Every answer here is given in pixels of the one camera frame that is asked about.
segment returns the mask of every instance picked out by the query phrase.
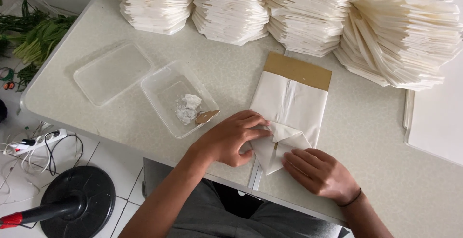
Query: black wristband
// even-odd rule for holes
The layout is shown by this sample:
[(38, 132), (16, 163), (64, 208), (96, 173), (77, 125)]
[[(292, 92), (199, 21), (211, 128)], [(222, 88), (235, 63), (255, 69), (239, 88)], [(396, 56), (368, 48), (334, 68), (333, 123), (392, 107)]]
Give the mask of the black wristband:
[(358, 195), (352, 201), (347, 203), (347, 205), (339, 205), (339, 207), (346, 207), (346, 206), (352, 204), (355, 200), (357, 200), (357, 198), (360, 196), (360, 194), (362, 194), (362, 188), (361, 187), (359, 187), (359, 188), (360, 188), (360, 192), (358, 193)]

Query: gray pants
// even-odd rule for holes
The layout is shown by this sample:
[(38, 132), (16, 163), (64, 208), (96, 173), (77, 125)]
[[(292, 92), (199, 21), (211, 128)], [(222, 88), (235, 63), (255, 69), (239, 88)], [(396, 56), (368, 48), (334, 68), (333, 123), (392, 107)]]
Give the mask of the gray pants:
[[(144, 193), (151, 194), (171, 170), (144, 158)], [(235, 216), (225, 210), (212, 182), (203, 178), (183, 205), (169, 237), (337, 238), (340, 230), (336, 224), (272, 202), (264, 202), (249, 219)]]

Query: black fan stand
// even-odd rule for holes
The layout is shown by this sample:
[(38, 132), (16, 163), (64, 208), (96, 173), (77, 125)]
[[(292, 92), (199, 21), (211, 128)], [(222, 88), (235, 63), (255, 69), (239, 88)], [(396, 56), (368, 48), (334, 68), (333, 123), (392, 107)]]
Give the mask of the black fan stand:
[(90, 238), (103, 229), (115, 202), (114, 184), (105, 171), (75, 167), (50, 183), (40, 206), (0, 218), (0, 229), (40, 221), (48, 238)]

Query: plastic container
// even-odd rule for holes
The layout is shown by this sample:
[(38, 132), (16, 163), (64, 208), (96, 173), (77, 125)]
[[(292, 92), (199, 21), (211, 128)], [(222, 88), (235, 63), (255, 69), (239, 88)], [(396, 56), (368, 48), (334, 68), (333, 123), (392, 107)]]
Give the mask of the plastic container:
[(74, 73), (74, 80), (95, 106), (117, 98), (153, 68), (134, 43), (123, 44)]
[(173, 61), (146, 77), (141, 86), (161, 120), (176, 138), (186, 137), (204, 125), (195, 125), (194, 121), (184, 125), (177, 118), (177, 100), (185, 94), (193, 94), (202, 99), (197, 112), (218, 110), (211, 94), (182, 60)]

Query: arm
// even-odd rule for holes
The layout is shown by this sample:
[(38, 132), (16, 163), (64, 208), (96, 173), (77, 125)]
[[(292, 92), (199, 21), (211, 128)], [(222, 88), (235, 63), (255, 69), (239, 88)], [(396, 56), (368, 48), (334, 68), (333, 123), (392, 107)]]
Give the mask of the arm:
[(165, 237), (180, 209), (201, 181), (209, 165), (222, 162), (237, 167), (252, 158), (252, 150), (239, 153), (248, 140), (270, 136), (268, 125), (260, 114), (241, 111), (217, 124), (193, 143), (184, 157), (162, 183), (151, 193), (124, 227), (119, 238)]
[(301, 185), (340, 206), (355, 237), (393, 237), (352, 175), (335, 158), (317, 149), (296, 149), (284, 157), (285, 169)]

